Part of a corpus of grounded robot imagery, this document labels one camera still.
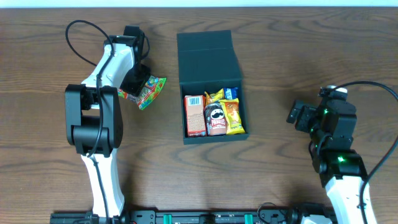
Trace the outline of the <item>green Haribo worms bag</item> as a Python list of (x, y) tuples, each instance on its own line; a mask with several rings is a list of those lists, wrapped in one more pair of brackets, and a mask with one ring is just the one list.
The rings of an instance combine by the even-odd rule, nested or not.
[(149, 106), (163, 89), (167, 79), (150, 76), (138, 96), (133, 96), (122, 90), (118, 90), (118, 96), (130, 100), (138, 105), (140, 110)]

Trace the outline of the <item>orange yellow snack packet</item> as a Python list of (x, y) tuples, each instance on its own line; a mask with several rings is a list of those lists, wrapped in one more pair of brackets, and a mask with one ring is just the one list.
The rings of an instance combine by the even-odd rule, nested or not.
[(239, 100), (237, 98), (233, 100), (220, 100), (220, 104), (227, 123), (226, 134), (245, 134), (246, 132), (239, 115)]

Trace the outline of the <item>red Hello Panda box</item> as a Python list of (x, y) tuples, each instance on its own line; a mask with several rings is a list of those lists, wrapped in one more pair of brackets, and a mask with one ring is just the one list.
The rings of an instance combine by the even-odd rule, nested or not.
[(187, 95), (184, 98), (184, 106), (187, 122), (187, 136), (206, 136), (206, 124), (204, 117), (205, 97), (203, 95)]

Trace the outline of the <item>yellow snack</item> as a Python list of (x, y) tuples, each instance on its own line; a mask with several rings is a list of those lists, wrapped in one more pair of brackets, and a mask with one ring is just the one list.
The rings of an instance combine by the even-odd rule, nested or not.
[(219, 102), (220, 100), (224, 99), (224, 89), (222, 88), (218, 92), (211, 94), (205, 92), (205, 96), (206, 96), (206, 105)]

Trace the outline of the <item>blue Oreo packet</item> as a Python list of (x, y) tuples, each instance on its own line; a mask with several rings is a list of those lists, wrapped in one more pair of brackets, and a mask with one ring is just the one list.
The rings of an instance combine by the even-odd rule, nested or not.
[(238, 98), (238, 87), (233, 88), (223, 88), (224, 91), (224, 98), (226, 100), (234, 100)]

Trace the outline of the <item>dark green gift box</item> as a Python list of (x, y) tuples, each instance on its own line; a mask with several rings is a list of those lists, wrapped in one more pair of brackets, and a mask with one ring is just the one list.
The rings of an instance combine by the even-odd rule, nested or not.
[[(183, 143), (244, 141), (249, 137), (249, 122), (243, 87), (243, 71), (233, 48), (230, 30), (177, 34), (178, 74), (182, 112)], [(244, 134), (189, 137), (184, 97), (215, 93), (222, 88), (238, 89), (239, 115)]]

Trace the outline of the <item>Pringles can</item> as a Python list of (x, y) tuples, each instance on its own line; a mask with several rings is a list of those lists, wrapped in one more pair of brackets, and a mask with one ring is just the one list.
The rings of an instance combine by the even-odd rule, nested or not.
[(206, 105), (204, 114), (208, 136), (226, 134), (226, 120), (220, 103)]

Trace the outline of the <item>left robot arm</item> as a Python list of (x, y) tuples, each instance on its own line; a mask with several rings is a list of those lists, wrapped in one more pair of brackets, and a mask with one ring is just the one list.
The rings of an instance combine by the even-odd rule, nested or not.
[(117, 153), (123, 138), (119, 92), (139, 96), (150, 78), (141, 63), (149, 40), (142, 35), (111, 35), (103, 56), (88, 78), (65, 90), (67, 141), (81, 156), (93, 193), (93, 215), (102, 222), (121, 217), (124, 195)]

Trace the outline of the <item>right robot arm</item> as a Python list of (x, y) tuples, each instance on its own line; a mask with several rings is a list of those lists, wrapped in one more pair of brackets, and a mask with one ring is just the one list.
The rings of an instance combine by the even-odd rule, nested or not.
[(312, 165), (330, 199), (338, 223), (376, 223), (368, 173), (351, 148), (356, 108), (345, 100), (327, 100), (315, 107), (296, 100), (287, 117), (297, 131), (310, 135)]

